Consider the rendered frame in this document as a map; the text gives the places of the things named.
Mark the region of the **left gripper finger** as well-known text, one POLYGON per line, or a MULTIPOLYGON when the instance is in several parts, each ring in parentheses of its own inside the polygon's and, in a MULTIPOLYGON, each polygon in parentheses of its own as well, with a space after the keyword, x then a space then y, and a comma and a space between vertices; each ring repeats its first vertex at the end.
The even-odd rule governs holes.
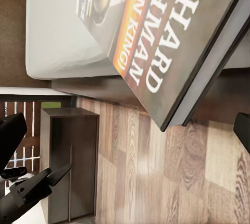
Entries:
POLYGON ((23 198, 25 202, 33 200, 39 197, 39 194, 29 196, 33 190, 44 180, 48 177, 48 175, 52 173, 51 168, 47 168, 36 174, 35 176, 29 178, 26 181, 23 181, 19 185, 17 185, 17 193, 19 196, 23 198))
MULTIPOLYGON (((45 179, 48 186, 56 186, 58 182, 68 173, 68 171, 72 168, 71 164, 67 164, 66 166, 62 167, 58 171, 54 172, 52 175, 48 175, 45 179)), ((67 175, 66 175, 67 176, 67 175)))

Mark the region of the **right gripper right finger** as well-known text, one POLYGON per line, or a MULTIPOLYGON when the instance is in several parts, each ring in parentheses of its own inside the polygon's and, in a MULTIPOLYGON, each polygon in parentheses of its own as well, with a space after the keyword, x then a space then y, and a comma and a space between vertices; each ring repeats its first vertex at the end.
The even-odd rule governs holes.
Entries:
POLYGON ((238 113, 233 131, 250 154, 250 115, 238 113))

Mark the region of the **hardback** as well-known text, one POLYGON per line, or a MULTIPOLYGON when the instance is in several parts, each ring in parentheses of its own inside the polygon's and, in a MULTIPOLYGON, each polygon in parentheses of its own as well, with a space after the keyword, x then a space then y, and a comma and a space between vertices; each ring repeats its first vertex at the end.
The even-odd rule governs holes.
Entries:
POLYGON ((186 127, 250 29, 250 0, 76 0, 76 14, 161 132, 186 127))

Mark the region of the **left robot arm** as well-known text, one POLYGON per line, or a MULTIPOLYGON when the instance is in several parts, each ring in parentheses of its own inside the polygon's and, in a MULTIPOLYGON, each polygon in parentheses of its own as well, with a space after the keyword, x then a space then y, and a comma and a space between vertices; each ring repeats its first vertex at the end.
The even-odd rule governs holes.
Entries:
POLYGON ((56 186, 71 168, 72 165, 67 164, 50 175, 52 170, 49 167, 31 178, 22 179, 27 174, 26 167, 5 168, 0 182, 9 180, 10 193, 0 200, 0 224, 12 224, 40 200, 50 196, 52 190, 49 185, 56 186))

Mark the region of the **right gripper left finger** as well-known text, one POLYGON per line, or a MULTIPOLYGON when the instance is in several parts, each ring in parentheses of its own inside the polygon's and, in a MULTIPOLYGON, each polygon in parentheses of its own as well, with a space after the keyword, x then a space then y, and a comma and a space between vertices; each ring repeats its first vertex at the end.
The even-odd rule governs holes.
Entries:
POLYGON ((26 133, 27 125, 23 113, 0 118, 0 175, 26 133))

